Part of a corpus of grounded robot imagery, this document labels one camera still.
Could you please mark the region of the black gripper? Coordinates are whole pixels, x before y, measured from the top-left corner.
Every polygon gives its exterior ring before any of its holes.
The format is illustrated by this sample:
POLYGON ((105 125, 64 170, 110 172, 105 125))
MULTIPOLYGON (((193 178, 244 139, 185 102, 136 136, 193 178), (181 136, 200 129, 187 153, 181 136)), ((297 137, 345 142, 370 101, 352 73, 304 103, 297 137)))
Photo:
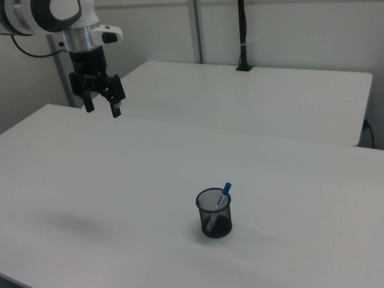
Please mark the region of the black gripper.
POLYGON ((73 72, 69 74, 73 94, 83 100, 88 113, 94 111, 91 91, 101 92, 109 102, 112 116, 121 115, 121 101, 125 92, 119 76, 109 76, 106 73, 107 62, 104 49, 100 46, 85 52, 70 52, 73 72))

